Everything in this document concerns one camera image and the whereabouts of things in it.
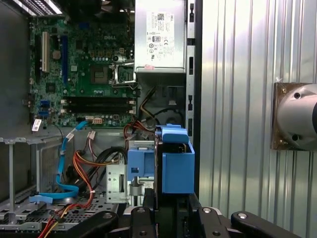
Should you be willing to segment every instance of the metal bracket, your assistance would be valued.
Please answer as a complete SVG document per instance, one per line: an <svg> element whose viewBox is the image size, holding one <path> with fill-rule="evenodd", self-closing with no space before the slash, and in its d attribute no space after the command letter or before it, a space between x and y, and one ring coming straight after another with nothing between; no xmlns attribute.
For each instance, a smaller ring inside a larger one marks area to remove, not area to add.
<svg viewBox="0 0 317 238"><path fill-rule="evenodd" d="M195 41L195 21L191 21L195 12L195 0L187 1L187 39ZM194 137L194 93L195 93L195 44L187 42L186 54L186 129L189 140Z"/></svg>
<svg viewBox="0 0 317 238"><path fill-rule="evenodd" d="M125 165L107 165L106 201L108 203L127 202L127 182Z"/></svg>

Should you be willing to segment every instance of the screw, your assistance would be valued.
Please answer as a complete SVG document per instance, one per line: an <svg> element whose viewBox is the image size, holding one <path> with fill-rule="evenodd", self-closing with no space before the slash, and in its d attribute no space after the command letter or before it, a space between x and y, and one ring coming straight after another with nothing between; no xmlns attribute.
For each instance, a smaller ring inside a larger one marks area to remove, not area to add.
<svg viewBox="0 0 317 238"><path fill-rule="evenodd" d="M107 213L103 216L104 219L110 219L112 215L110 213Z"/></svg>
<svg viewBox="0 0 317 238"><path fill-rule="evenodd" d="M241 218L241 219L246 219L248 216L244 213L239 213L238 216Z"/></svg>
<svg viewBox="0 0 317 238"><path fill-rule="evenodd" d="M301 97L301 95L299 93L294 94L294 98L299 99L300 97Z"/></svg>
<svg viewBox="0 0 317 238"><path fill-rule="evenodd" d="M203 211L206 212L206 213L210 213L211 212L211 210L209 208L204 208Z"/></svg>

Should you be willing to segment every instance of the expansion slot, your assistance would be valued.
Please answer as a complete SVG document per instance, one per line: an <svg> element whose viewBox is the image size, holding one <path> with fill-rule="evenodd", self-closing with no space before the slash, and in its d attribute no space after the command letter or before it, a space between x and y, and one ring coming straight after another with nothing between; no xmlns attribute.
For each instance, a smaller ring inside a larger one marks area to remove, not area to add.
<svg viewBox="0 0 317 238"><path fill-rule="evenodd" d="M42 71L50 71L50 35L46 31L42 33Z"/></svg>
<svg viewBox="0 0 317 238"><path fill-rule="evenodd" d="M41 36L34 37L34 76L35 81L39 83L41 79Z"/></svg>
<svg viewBox="0 0 317 238"><path fill-rule="evenodd" d="M65 97L65 103L67 113L136 113L136 102L129 98Z"/></svg>
<svg viewBox="0 0 317 238"><path fill-rule="evenodd" d="M68 36L61 37L61 68L62 68L62 79L64 85L67 84L68 78Z"/></svg>

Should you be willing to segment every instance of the white connector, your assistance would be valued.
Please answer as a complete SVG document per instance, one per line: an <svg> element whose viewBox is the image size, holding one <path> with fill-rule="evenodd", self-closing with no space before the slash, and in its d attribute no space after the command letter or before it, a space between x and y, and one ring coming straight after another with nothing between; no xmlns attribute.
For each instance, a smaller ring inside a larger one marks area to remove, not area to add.
<svg viewBox="0 0 317 238"><path fill-rule="evenodd" d="M46 31L42 33L42 71L50 71L50 35Z"/></svg>
<svg viewBox="0 0 317 238"><path fill-rule="evenodd" d="M90 120L93 120L94 119L94 116L85 116L85 120L87 121L90 121Z"/></svg>
<svg viewBox="0 0 317 238"><path fill-rule="evenodd" d="M94 118L93 119L93 124L102 124L103 120L101 118Z"/></svg>
<svg viewBox="0 0 317 238"><path fill-rule="evenodd" d="M88 136L87 138L91 139L91 140L94 140L95 139L95 135L96 135L96 132L94 130L90 131L88 133Z"/></svg>

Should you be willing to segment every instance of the blue connector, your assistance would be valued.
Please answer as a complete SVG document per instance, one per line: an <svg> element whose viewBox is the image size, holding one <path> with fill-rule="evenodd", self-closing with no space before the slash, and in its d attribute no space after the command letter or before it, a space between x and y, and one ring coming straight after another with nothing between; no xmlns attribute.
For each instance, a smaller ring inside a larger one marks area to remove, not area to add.
<svg viewBox="0 0 317 238"><path fill-rule="evenodd" d="M47 101L47 100L41 100L41 101L40 101L40 104L41 104L41 105L48 105L48 106L49 106L49 105L51 104L51 102L50 102L50 101Z"/></svg>
<svg viewBox="0 0 317 238"><path fill-rule="evenodd" d="M38 115L41 117L48 117L50 114L49 112L38 112Z"/></svg>

